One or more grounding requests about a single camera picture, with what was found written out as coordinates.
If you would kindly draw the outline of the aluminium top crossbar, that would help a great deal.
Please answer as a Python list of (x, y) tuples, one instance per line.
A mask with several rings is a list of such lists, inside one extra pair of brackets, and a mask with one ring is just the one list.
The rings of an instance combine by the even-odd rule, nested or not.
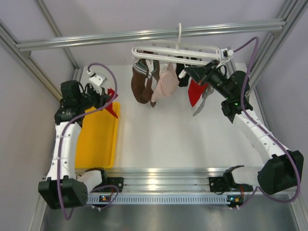
[(21, 41), (16, 44), (20, 51), (36, 51), (59, 49), (69, 47), (81, 47), (91, 45), (125, 43), (133, 41), (172, 39), (177, 37), (200, 37), (235, 33), (250, 33), (258, 31), (281, 31), (286, 24), (283, 18), (258, 20), (230, 24), (188, 26), (165, 29), (115, 32), (98, 35), (83, 35), (72, 37), (57, 37)]

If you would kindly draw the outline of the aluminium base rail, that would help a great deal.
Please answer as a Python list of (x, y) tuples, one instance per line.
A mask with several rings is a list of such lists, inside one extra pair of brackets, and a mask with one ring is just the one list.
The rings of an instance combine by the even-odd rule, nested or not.
[(85, 172), (78, 171), (70, 180), (64, 177), (67, 186), (65, 193), (85, 194), (97, 191), (95, 187), (107, 177), (123, 177), (122, 193), (196, 193), (210, 192), (209, 177), (223, 177), (222, 168), (119, 168), (108, 169), (92, 168)]

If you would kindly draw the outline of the maroon striped brown sock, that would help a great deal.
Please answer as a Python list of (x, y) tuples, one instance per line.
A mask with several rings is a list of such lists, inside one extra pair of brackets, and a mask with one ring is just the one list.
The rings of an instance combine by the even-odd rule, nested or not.
[(157, 60), (148, 60), (145, 59), (145, 63), (147, 66), (147, 74), (146, 74), (146, 84), (145, 90), (142, 93), (144, 99), (150, 102), (152, 108), (155, 107), (156, 102), (152, 102), (152, 95), (154, 91), (152, 90), (152, 83), (155, 80), (157, 83), (160, 79), (159, 72), (160, 72), (160, 65)]
[(133, 76), (131, 79), (131, 89), (137, 102), (146, 104), (148, 101), (143, 98), (142, 93), (145, 90), (147, 66), (144, 59), (133, 64)]

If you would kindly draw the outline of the red santa sock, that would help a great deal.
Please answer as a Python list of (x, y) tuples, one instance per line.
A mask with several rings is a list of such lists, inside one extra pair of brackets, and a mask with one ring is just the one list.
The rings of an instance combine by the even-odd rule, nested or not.
[[(107, 94), (110, 96), (110, 98), (113, 98), (115, 91), (112, 88), (109, 88), (107, 90)], [(116, 114), (116, 112), (114, 111), (113, 108), (113, 103), (110, 103), (106, 108), (107, 112), (109, 112), (112, 116), (114, 116), (115, 118), (118, 118), (118, 115)]]
[(191, 107), (194, 107), (197, 104), (200, 97), (202, 96), (204, 91), (207, 89), (207, 87), (208, 87), (207, 83), (205, 83), (204, 85), (199, 85), (193, 79), (191, 80), (189, 88), (188, 88), (188, 96), (189, 96)]

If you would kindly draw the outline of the yellow plastic tray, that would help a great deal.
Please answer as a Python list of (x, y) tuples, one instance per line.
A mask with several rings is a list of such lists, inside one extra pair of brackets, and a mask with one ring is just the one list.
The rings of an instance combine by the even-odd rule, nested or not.
[(75, 169), (114, 166), (120, 103), (85, 116), (77, 142)]

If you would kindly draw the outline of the black sock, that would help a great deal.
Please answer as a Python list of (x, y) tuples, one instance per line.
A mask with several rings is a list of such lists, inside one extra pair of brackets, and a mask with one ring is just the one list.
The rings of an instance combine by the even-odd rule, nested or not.
[(176, 75), (179, 81), (179, 87), (188, 86), (190, 76), (184, 70), (185, 64), (176, 63)]
[(190, 61), (189, 65), (201, 65), (201, 59), (196, 57), (189, 57), (188, 60)]

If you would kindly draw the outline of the grey sock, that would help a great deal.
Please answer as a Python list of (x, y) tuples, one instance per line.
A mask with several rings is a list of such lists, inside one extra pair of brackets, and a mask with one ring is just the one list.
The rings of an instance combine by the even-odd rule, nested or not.
[(212, 87), (207, 87), (205, 91), (202, 93), (202, 102), (194, 112), (193, 116), (198, 115), (204, 108), (206, 99), (208, 98), (209, 95), (211, 95), (214, 92), (214, 89)]

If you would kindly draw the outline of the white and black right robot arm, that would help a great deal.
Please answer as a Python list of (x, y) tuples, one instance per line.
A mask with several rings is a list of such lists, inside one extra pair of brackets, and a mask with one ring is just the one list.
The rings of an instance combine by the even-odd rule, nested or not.
[(235, 166), (224, 172), (224, 184), (235, 191), (242, 184), (258, 187), (273, 195), (292, 187), (300, 189), (304, 157), (282, 145), (257, 117), (245, 93), (249, 90), (248, 76), (235, 71), (230, 77), (222, 73), (219, 61), (204, 66), (189, 66), (185, 72), (200, 85), (208, 84), (224, 97), (221, 109), (225, 117), (250, 141), (260, 155), (262, 167)]

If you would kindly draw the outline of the aluminium left frame post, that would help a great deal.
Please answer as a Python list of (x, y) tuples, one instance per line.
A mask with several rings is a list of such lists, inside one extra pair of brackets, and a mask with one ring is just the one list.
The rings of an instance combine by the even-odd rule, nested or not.
[(44, 92), (48, 92), (55, 99), (55, 106), (51, 108), (51, 112), (55, 113), (60, 106), (60, 99), (62, 98), (60, 92), (60, 82), (70, 80), (75, 71), (71, 67), (66, 57), (57, 59), (50, 59), (46, 61), (45, 66), (50, 69), (46, 72), (33, 58), (30, 51), (20, 51), (16, 44), (18, 39), (8, 29), (4, 22), (0, 23), (0, 44), (7, 48), (14, 58), (28, 71), (32, 76), (38, 79)]

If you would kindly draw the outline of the white plastic clip hanger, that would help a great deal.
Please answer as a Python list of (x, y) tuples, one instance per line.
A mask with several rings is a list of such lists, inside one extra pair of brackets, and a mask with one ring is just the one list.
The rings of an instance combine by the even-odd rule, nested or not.
[(200, 58), (201, 65), (205, 65), (212, 60), (221, 61), (220, 49), (215, 46), (197, 45), (181, 42), (183, 29), (181, 23), (178, 24), (176, 41), (170, 40), (150, 40), (148, 42), (136, 42), (131, 50), (135, 62), (141, 59), (157, 60), (164, 65), (164, 71), (168, 63), (181, 63), (188, 66), (189, 57)]

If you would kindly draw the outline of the aluminium right frame post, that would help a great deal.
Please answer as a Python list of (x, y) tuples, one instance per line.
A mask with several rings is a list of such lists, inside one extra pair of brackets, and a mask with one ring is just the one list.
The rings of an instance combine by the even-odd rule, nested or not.
[(284, 21), (284, 25), (280, 30), (272, 30), (266, 35), (261, 42), (261, 47), (257, 52), (254, 63), (251, 67), (247, 68), (250, 71), (250, 90), (246, 93), (247, 98), (255, 91), (257, 84), (262, 79), (266, 70), (269, 68), (307, 9), (308, 0), (284, 1), (278, 13), (278, 18)]

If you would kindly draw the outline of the pink sock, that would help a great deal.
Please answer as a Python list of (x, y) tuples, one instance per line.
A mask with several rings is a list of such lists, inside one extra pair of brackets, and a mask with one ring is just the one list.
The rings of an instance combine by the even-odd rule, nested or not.
[(152, 94), (151, 102), (154, 103), (159, 99), (171, 96), (178, 85), (179, 80), (173, 63), (168, 63), (166, 69), (160, 74), (160, 79)]

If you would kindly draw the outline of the aluminium frame post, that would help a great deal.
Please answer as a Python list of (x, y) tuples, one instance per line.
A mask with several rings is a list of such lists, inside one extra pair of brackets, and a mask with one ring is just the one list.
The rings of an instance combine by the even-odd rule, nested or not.
[(272, 30), (266, 35), (261, 42), (261, 47), (257, 52), (254, 63), (251, 67), (247, 68), (250, 71), (250, 90), (246, 93), (247, 98), (255, 91), (257, 84), (262, 79), (266, 70), (269, 68), (307, 9), (308, 0), (284, 1), (278, 13), (278, 18), (284, 21), (284, 25), (280, 30)]
[(45, 66), (50, 69), (46, 72), (33, 58), (30, 51), (20, 51), (16, 44), (18, 39), (8, 29), (4, 22), (0, 23), (0, 44), (7, 48), (14, 58), (28, 71), (32, 76), (38, 79), (44, 92), (48, 92), (55, 99), (55, 106), (51, 108), (51, 112), (55, 113), (60, 106), (60, 99), (62, 98), (60, 92), (60, 82), (70, 80), (75, 71), (71, 67), (66, 57), (57, 59), (50, 59), (46, 61)]

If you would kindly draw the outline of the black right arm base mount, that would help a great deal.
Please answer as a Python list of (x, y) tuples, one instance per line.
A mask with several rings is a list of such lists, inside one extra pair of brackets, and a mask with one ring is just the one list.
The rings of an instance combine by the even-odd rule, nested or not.
[(231, 184), (223, 177), (209, 177), (210, 191), (216, 194), (223, 194), (229, 192), (252, 192), (254, 188), (247, 184)]

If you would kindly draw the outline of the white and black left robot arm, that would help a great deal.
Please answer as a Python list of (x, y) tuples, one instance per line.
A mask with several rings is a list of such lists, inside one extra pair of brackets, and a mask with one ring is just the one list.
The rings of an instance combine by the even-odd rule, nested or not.
[(113, 89), (105, 90), (93, 83), (83, 87), (76, 80), (63, 82), (61, 93), (60, 107), (54, 115), (56, 138), (51, 166), (38, 185), (38, 192), (54, 210), (82, 207), (95, 188), (107, 189), (109, 180), (103, 168), (90, 168), (77, 179), (75, 159), (85, 111), (92, 107), (104, 109), (115, 94)]

